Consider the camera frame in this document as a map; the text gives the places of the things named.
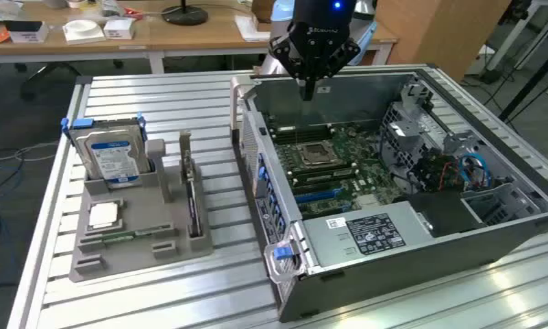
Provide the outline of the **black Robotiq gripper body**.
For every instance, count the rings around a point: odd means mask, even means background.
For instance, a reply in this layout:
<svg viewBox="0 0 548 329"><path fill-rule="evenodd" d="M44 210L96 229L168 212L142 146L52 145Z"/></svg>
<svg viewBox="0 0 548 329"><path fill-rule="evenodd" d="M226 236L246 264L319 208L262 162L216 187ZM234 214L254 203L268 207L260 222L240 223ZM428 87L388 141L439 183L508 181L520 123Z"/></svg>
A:
<svg viewBox="0 0 548 329"><path fill-rule="evenodd" d="M310 60L318 53L320 43L326 40L344 42L351 37L350 24L354 11L354 1L295 2L288 33L306 62L307 75L312 67Z"/></svg>

